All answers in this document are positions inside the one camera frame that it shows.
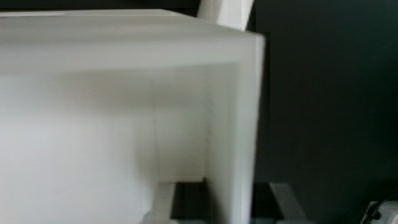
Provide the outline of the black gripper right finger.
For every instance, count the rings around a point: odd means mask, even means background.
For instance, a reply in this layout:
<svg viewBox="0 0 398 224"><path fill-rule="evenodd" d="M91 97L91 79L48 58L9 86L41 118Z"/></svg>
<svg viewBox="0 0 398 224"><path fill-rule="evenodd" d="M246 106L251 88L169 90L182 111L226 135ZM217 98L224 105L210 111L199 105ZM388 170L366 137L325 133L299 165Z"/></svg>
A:
<svg viewBox="0 0 398 224"><path fill-rule="evenodd" d="M310 224L310 219L299 203L292 186L286 183L272 183L270 190L276 197L283 218L276 224Z"/></svg>

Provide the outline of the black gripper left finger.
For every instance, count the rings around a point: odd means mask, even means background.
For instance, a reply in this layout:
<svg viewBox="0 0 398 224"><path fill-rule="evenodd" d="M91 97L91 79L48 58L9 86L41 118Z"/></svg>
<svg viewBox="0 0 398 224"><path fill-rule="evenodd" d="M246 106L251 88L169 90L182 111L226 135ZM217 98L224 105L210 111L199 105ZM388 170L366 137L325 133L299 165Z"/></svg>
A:
<svg viewBox="0 0 398 224"><path fill-rule="evenodd" d="M158 184L153 207L144 216L141 224L178 224L176 220L171 218L174 190L174 183Z"/></svg>

